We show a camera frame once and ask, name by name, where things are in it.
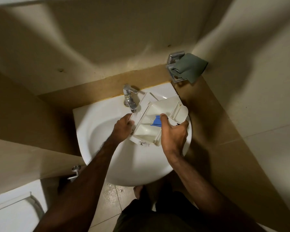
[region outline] blue plastic piece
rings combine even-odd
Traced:
[[[156,116],[154,122],[152,123],[151,126],[157,126],[157,127],[161,127],[162,124],[161,124],[161,120],[160,120],[160,116]]]

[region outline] right hand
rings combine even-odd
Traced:
[[[160,120],[162,124],[161,145],[164,154],[167,158],[174,155],[181,156],[188,135],[188,121],[185,120],[180,125],[172,126],[166,114],[161,114]]]

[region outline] left hand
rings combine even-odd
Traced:
[[[132,125],[134,121],[129,121],[132,113],[126,114],[117,123],[114,125],[114,129],[110,138],[115,141],[117,144],[126,140],[129,134],[132,132]]]

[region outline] sink basin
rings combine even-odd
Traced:
[[[176,96],[171,83],[164,83],[140,90],[134,96],[138,103],[145,92],[157,100]],[[125,114],[131,113],[124,105],[124,96],[105,99],[73,110],[77,140],[81,155],[88,165],[111,134],[114,124]],[[188,137],[183,154],[188,151],[192,129],[189,117]],[[172,171],[162,147],[140,146],[127,139],[119,144],[112,157],[106,181],[120,186],[139,186],[162,178]]]

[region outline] chrome faucet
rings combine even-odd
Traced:
[[[124,100],[124,105],[126,107],[129,107],[131,112],[134,113],[136,112],[137,105],[133,101],[133,98],[131,97],[131,92],[133,93],[138,93],[136,89],[133,89],[130,85],[125,84],[124,85],[124,95],[125,95],[125,100]]]

